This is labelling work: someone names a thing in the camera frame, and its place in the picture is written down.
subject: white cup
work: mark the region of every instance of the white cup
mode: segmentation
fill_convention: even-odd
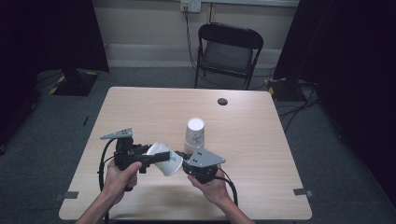
[[[186,139],[184,139],[184,152],[187,154],[193,154],[195,149],[197,148],[205,148],[205,142],[203,142],[201,145],[199,146],[192,146],[189,143],[187,143]]]
[[[184,137],[187,144],[198,147],[205,142],[205,123],[200,118],[192,118],[187,122],[187,131]]]
[[[183,163],[182,157],[177,155],[174,150],[172,150],[162,142],[154,143],[148,149],[147,155],[154,155],[156,153],[167,152],[167,151],[170,152],[170,160],[155,162],[155,165],[158,167],[158,169],[161,170],[161,172],[163,172],[164,175],[169,176],[169,175],[173,175],[180,168],[181,164]]]

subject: light wood tabletop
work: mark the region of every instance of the light wood tabletop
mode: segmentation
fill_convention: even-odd
[[[227,105],[219,105],[224,98]],[[223,157],[239,207],[251,219],[307,220],[312,212],[271,95],[222,91],[113,87],[106,96],[68,191],[60,218],[76,220],[99,194],[98,167],[107,140],[100,136],[132,127],[134,143],[161,141],[183,151],[187,121],[205,121],[205,148]],[[113,142],[106,154],[115,151]],[[178,170],[164,176],[151,165],[109,212],[118,220],[223,220],[226,216]]]

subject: black chair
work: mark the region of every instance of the black chair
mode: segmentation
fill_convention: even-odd
[[[264,41],[255,31],[211,22],[204,24],[198,31],[199,50],[197,67],[195,71],[195,84],[197,87],[199,71],[210,71],[232,77],[245,79],[246,90],[250,85],[254,68]],[[203,40],[207,41],[204,51]]]

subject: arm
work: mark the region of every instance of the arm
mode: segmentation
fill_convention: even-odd
[[[216,176],[224,178],[224,173],[221,170],[218,170]],[[200,189],[205,197],[215,204],[232,224],[254,223],[230,198],[224,181],[214,179],[206,184],[201,184],[192,175],[189,175],[188,178],[192,185]]]
[[[110,208],[121,201],[125,186],[133,187],[137,184],[136,174],[141,166],[141,162],[135,162],[121,171],[115,166],[114,161],[111,161],[107,166],[106,181],[102,192],[76,223],[99,223]]]

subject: black backdrop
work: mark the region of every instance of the black backdrop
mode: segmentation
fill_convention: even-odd
[[[64,66],[108,72],[92,1],[0,0],[0,133],[37,75]]]
[[[275,79],[318,84],[343,140],[396,205],[396,1],[300,0]]]

